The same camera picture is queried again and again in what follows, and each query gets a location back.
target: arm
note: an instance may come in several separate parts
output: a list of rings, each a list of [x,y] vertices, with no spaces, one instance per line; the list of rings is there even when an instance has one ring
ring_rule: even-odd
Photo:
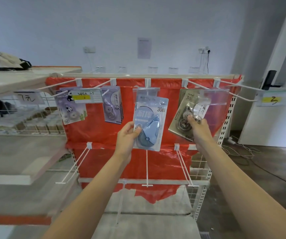
[[[206,158],[224,197],[248,238],[286,238],[286,210],[249,178],[213,140],[207,121],[193,127],[197,149]]]
[[[117,134],[115,152],[81,194],[51,224],[42,239],[91,238],[102,217],[117,182],[131,159],[134,122],[127,123]]]

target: paper notice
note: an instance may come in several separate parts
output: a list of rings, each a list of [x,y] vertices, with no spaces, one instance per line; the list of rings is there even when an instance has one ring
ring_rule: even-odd
[[[138,59],[150,59],[152,51],[152,40],[138,38]]]

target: yellow price sticker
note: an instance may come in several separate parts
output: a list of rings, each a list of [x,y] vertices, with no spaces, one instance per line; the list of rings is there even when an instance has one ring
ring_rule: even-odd
[[[90,95],[73,95],[72,98],[74,100],[91,100]]]
[[[282,97],[276,97],[276,96],[272,96],[272,97],[264,97],[262,99],[262,103],[272,103],[277,104],[278,102],[281,102]]]

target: price tag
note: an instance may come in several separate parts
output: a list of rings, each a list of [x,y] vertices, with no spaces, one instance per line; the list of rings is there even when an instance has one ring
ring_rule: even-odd
[[[38,90],[18,90],[14,91],[20,104],[23,105],[44,105],[45,101]]]
[[[283,106],[286,105],[286,90],[267,90],[263,94],[257,94],[257,106]]]
[[[100,88],[84,88],[68,92],[75,103],[103,103]]]

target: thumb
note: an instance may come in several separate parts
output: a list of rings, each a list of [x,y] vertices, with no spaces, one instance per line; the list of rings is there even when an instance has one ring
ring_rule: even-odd
[[[142,131],[142,128],[138,127],[130,135],[132,136],[132,138],[137,138],[139,134],[141,133],[141,131]]]
[[[192,115],[187,116],[188,123],[192,126],[192,128],[196,128],[198,126],[197,122],[194,120]]]

